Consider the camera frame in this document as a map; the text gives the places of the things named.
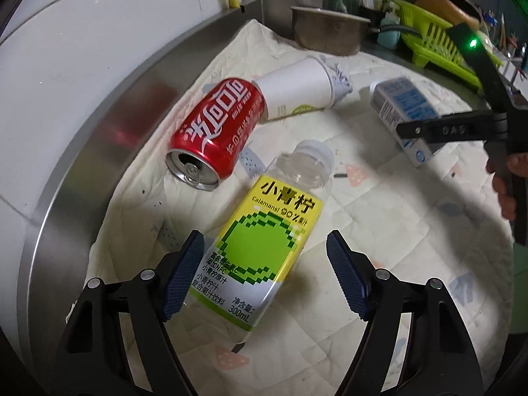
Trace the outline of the person's right hand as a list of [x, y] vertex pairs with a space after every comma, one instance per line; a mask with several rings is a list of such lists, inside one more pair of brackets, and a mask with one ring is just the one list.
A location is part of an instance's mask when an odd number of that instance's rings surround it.
[[[526, 153], [510, 155], [507, 160], [507, 166], [512, 174], [524, 179], [528, 177]], [[502, 217], [513, 222], [516, 219], [517, 204], [516, 200], [508, 193], [508, 183], [498, 176], [497, 168], [490, 158], [486, 164], [486, 171], [493, 175], [492, 188], [498, 194]]]

